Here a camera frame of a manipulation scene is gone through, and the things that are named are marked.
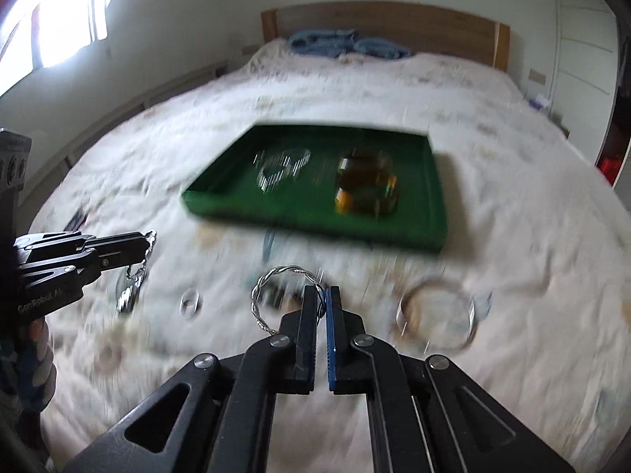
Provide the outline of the patterned gloved left hand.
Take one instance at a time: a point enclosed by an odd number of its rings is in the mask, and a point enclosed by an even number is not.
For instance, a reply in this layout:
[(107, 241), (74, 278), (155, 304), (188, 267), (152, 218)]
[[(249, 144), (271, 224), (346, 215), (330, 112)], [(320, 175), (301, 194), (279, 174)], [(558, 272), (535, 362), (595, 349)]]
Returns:
[(49, 459), (39, 416), (56, 388), (57, 369), (43, 318), (1, 333), (1, 470), (45, 472)]

